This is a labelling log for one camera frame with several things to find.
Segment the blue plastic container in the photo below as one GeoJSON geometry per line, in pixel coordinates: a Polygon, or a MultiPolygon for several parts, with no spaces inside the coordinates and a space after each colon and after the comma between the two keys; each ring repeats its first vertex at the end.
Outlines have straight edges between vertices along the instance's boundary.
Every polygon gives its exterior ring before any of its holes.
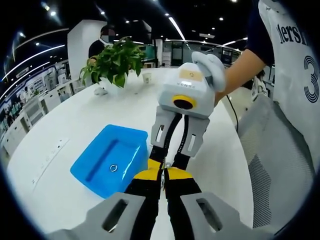
{"type": "Polygon", "coordinates": [[[134,176],[148,168],[147,138],[145,131],[107,125],[70,172],[102,198],[124,192],[134,176]]]}

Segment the label on table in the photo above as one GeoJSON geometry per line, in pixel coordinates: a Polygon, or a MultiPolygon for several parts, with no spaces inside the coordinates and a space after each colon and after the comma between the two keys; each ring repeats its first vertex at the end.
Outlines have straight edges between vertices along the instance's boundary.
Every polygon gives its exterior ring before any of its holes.
{"type": "Polygon", "coordinates": [[[35,190],[37,183],[41,179],[42,175],[45,173],[46,169],[48,168],[52,160],[56,157],[60,150],[68,143],[68,141],[68,138],[61,138],[56,144],[56,146],[52,149],[52,151],[43,160],[39,169],[36,171],[35,177],[31,181],[33,191],[35,190]]]}

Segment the white jersey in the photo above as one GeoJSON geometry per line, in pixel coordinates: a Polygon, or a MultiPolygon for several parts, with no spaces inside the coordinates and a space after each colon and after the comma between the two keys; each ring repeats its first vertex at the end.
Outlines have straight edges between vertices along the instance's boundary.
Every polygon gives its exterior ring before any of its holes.
{"type": "Polygon", "coordinates": [[[282,8],[259,1],[261,19],[269,33],[275,63],[273,100],[304,136],[313,164],[320,162],[319,65],[306,35],[282,8]]]}

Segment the gray gripper part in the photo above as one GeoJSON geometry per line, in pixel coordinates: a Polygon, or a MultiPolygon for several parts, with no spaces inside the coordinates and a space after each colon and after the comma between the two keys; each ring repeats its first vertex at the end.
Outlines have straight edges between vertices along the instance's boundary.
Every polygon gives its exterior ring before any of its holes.
{"type": "Polygon", "coordinates": [[[205,131],[207,130],[209,123],[210,123],[209,118],[201,119],[201,118],[189,116],[188,134],[181,151],[183,155],[193,158],[197,154],[202,143],[204,142],[203,136],[205,134],[205,131]],[[192,141],[193,135],[194,135],[194,143],[191,150],[189,151],[188,149],[192,141]]]}
{"type": "Polygon", "coordinates": [[[247,227],[240,221],[237,210],[211,192],[184,195],[181,199],[190,216],[195,240],[269,240],[274,236],[247,227]]]}
{"type": "Polygon", "coordinates": [[[144,200],[144,196],[117,192],[90,209],[83,223],[71,230],[61,229],[49,233],[47,239],[130,240],[134,223],[144,200]],[[115,230],[110,231],[116,223],[115,230]]]}
{"type": "Polygon", "coordinates": [[[156,118],[155,123],[152,126],[151,130],[151,144],[160,148],[164,147],[165,139],[168,133],[168,129],[176,116],[176,112],[164,110],[161,106],[156,108],[156,118]],[[157,136],[159,133],[160,127],[163,126],[162,134],[160,141],[157,141],[157,136]]]}

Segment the hand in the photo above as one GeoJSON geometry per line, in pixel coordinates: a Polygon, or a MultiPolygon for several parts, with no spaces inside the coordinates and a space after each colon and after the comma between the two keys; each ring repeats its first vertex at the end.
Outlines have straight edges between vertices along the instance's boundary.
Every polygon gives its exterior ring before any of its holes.
{"type": "Polygon", "coordinates": [[[91,63],[91,64],[95,64],[96,61],[97,61],[97,60],[95,60],[94,58],[90,58],[90,59],[89,59],[89,63],[91,63]]]}

